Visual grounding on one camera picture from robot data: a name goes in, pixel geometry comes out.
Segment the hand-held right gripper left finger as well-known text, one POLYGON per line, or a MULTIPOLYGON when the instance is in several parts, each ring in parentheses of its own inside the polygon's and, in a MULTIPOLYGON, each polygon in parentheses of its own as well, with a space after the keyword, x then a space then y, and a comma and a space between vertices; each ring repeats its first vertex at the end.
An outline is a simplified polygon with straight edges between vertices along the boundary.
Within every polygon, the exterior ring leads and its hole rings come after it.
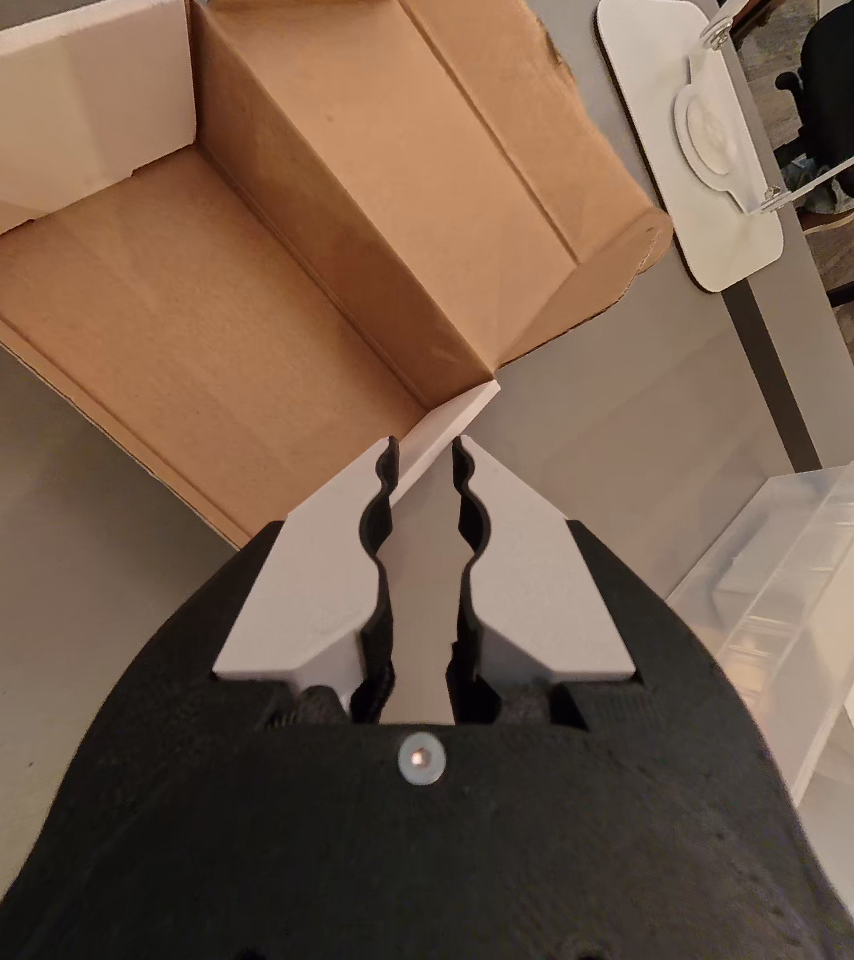
POLYGON ((217 678, 277 682, 293 695, 328 688, 355 722, 379 720, 395 671, 378 552, 398 479, 397 438, 381 438, 289 513, 220 649, 217 678))

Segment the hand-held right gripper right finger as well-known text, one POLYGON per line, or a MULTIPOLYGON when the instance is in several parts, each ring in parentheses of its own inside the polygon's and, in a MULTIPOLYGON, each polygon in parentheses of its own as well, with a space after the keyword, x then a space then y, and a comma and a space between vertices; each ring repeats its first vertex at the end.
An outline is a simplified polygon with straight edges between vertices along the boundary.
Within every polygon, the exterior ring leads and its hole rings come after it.
POLYGON ((469 437, 453 444, 462 571, 448 692, 457 724, 551 716, 556 690, 636 667, 564 513, 469 437))

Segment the brown cardboard box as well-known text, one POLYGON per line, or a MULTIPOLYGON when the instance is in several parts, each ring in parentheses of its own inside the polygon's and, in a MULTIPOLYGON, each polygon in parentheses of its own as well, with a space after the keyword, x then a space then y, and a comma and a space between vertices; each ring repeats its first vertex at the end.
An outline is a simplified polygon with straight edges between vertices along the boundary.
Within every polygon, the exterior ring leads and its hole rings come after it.
POLYGON ((0 30, 0 344, 237 546, 401 496, 671 218, 525 2, 94 2, 0 30))

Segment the clear plastic storage bin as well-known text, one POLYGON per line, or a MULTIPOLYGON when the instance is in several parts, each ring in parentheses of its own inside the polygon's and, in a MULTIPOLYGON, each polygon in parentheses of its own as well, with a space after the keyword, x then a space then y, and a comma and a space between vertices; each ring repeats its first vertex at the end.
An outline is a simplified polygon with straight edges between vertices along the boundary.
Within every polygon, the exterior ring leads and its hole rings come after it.
POLYGON ((750 710, 854 917, 854 462, 769 479, 668 602, 750 710))

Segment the white board with acrylic stand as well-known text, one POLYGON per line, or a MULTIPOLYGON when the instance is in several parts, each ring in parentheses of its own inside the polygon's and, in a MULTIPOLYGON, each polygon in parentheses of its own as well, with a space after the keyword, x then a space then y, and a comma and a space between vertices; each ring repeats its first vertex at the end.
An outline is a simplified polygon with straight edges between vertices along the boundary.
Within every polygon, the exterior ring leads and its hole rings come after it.
MULTIPOLYGON (((703 290, 719 293, 774 263, 783 252, 784 239, 776 212, 746 214, 728 194, 703 183, 677 139, 673 104, 688 79, 688 49, 715 14, 708 17, 697 2, 601 1, 596 21, 689 272, 703 290)), ((766 183, 775 188, 758 156, 725 46, 722 54, 731 85, 756 151, 756 159, 748 162, 751 179, 755 186, 766 183)))

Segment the black office chair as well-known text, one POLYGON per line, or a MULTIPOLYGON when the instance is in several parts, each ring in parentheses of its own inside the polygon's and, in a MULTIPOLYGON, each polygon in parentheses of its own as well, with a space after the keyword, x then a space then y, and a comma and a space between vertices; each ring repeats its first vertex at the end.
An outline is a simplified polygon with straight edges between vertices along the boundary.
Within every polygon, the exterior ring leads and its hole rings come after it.
POLYGON ((789 180, 784 202, 798 207, 822 188, 854 199, 854 2, 834 8, 809 31, 797 71, 779 75, 800 120, 796 137, 776 159, 789 180))

